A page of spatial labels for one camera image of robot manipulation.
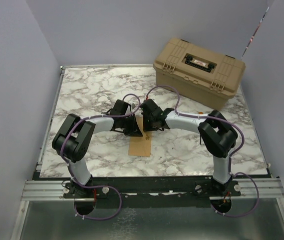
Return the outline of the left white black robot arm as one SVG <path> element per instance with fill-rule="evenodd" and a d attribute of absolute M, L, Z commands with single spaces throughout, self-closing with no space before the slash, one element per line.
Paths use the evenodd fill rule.
<path fill-rule="evenodd" d="M 129 137 L 141 137 L 136 112 L 140 106 L 132 107 L 124 99 L 118 99 L 114 106 L 98 115 L 80 117 L 70 113 L 62 123 L 53 141 L 52 148 L 66 162 L 70 179 L 63 185 L 65 199 L 87 199 L 103 189 L 114 190 L 117 194 L 134 192 L 123 181 L 97 181 L 85 163 L 92 136 L 101 132 L 116 132 Z"/>

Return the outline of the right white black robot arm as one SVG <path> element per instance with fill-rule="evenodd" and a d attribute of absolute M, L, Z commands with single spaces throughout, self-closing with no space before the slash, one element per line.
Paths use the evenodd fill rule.
<path fill-rule="evenodd" d="M 146 132 L 179 129 L 199 134 L 213 156 L 212 192 L 222 196 L 229 190 L 232 180 L 230 155 L 238 134 L 219 111 L 210 114 L 176 113 L 173 108 L 162 110 L 151 99 L 145 100 L 140 107 Z"/>

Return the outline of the brown paper envelope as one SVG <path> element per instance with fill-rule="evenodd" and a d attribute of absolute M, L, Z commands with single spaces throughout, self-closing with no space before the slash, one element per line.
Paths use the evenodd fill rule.
<path fill-rule="evenodd" d="M 144 132 L 143 130 L 143 118 L 138 116 L 136 118 L 138 127 L 142 132 L 142 137 L 131 137 L 128 149 L 129 156 L 136 157 L 150 157 L 151 145 L 152 145 L 152 133 Z"/>

